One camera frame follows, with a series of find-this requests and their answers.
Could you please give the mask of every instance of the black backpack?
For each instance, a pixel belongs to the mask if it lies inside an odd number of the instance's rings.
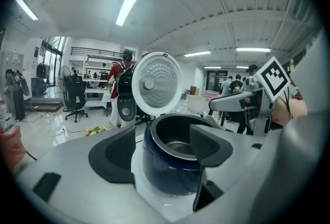
[[[118,95],[132,95],[132,78],[135,65],[126,67],[124,62],[119,62],[120,68],[117,75],[117,92]]]

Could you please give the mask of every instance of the black inner pot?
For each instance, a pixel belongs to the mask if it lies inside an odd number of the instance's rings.
[[[171,153],[171,150],[183,154],[179,158],[187,158],[185,156],[193,156],[194,152],[190,147],[190,125],[212,125],[203,118],[182,115],[182,114],[170,114],[159,120],[156,124],[156,137],[153,136],[156,144],[165,152],[177,156],[177,153]],[[166,145],[170,150],[159,144],[157,138]]]

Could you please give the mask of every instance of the railing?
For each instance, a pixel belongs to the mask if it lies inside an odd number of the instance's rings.
[[[123,56],[123,54],[119,52],[71,46],[71,56],[84,56],[86,54],[86,51],[87,55],[111,56],[120,58]]]

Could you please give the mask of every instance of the fluorescent light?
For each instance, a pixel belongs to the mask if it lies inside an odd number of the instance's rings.
[[[270,48],[236,48],[236,51],[254,51],[254,52],[270,52],[272,49]]]
[[[38,18],[35,16],[35,14],[30,10],[29,7],[27,7],[26,3],[23,0],[15,0],[22,9],[32,18],[32,20],[37,20]]]
[[[120,8],[118,17],[117,17],[117,21],[115,22],[115,24],[119,25],[119,26],[123,26],[126,17],[129,14],[129,11],[131,10],[131,8],[133,7],[134,3],[136,2],[136,0],[124,0],[122,7]]]
[[[210,51],[205,51],[205,52],[187,54],[187,55],[185,55],[185,57],[193,57],[193,56],[205,55],[205,54],[210,54],[210,53],[211,53]]]

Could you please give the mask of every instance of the white ceiling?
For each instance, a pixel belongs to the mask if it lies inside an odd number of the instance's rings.
[[[10,19],[31,37],[71,36],[160,50],[202,65],[263,64],[270,55],[236,47],[270,47],[280,60],[302,49],[320,29],[311,0],[137,0],[124,26],[115,25],[123,0],[25,0]],[[185,59],[184,54],[211,55]]]

